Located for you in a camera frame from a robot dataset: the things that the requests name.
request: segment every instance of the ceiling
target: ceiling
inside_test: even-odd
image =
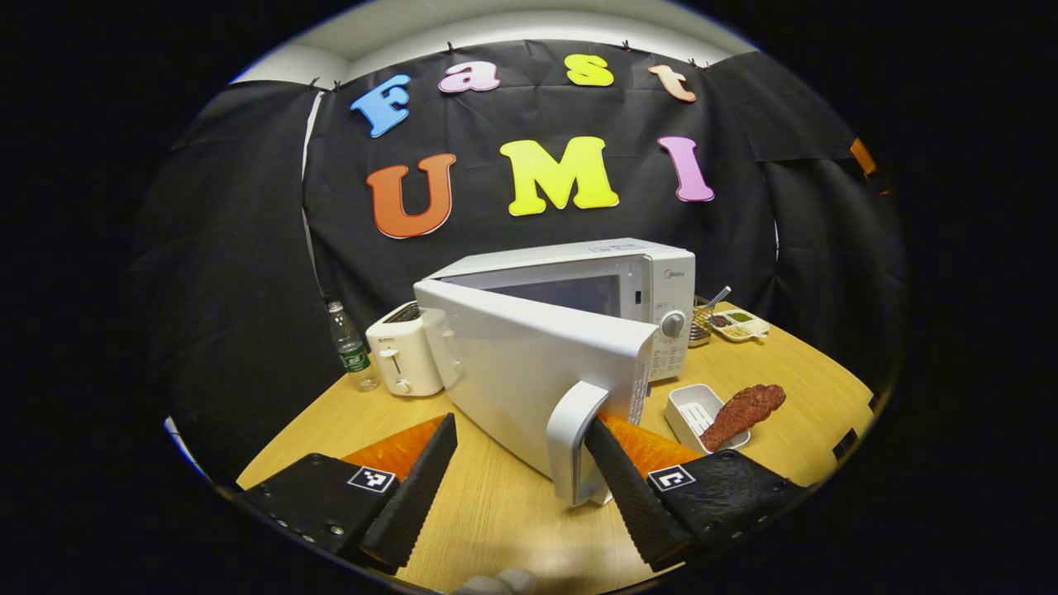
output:
[[[741,54],[753,47],[705,16],[664,0],[375,0],[290,40],[354,60],[396,40],[475,17],[522,11],[582,11],[668,28]]]

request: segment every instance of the toaster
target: toaster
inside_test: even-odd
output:
[[[426,341],[418,302],[408,302],[368,327],[367,344],[386,390],[425,397],[444,387]]]

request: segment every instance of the bottle label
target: bottle label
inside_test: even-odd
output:
[[[371,360],[367,359],[367,348],[364,345],[339,355],[342,356],[342,361],[345,362],[345,371],[350,374],[362,372],[371,365]]]

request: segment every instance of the microwave control panel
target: microwave control panel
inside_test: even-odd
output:
[[[658,325],[650,362],[653,382],[683,372],[694,315],[694,255],[652,254],[651,276],[654,298],[650,322]]]

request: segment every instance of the black cloth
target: black cloth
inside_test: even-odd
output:
[[[579,87],[569,54],[595,54],[615,77]],[[451,66],[486,60],[498,88],[446,95]],[[647,71],[682,74],[694,103],[673,97]],[[411,83],[405,121],[372,139],[350,105],[398,74]],[[511,162],[499,147],[537,141],[560,160],[573,137],[602,139],[603,162],[620,203],[514,217]],[[695,141],[715,197],[682,202],[664,136]],[[474,253],[631,236],[696,255],[695,290],[729,300],[787,328],[881,392],[895,373],[907,304],[904,246],[892,197],[877,196],[857,170],[855,134],[807,85],[759,52],[695,69],[643,52],[582,41],[508,41],[439,52],[394,65],[323,97],[308,147],[305,209],[326,247],[333,290],[364,328],[413,300],[412,286]],[[428,204],[420,160],[456,156],[452,213],[428,235],[394,239],[373,219],[367,177],[405,165],[404,210]],[[541,198],[547,200],[543,191]],[[779,257],[777,260],[777,228]]]
[[[227,87],[172,145],[140,216],[129,315],[150,386],[226,485],[343,373],[300,212],[315,95]]]

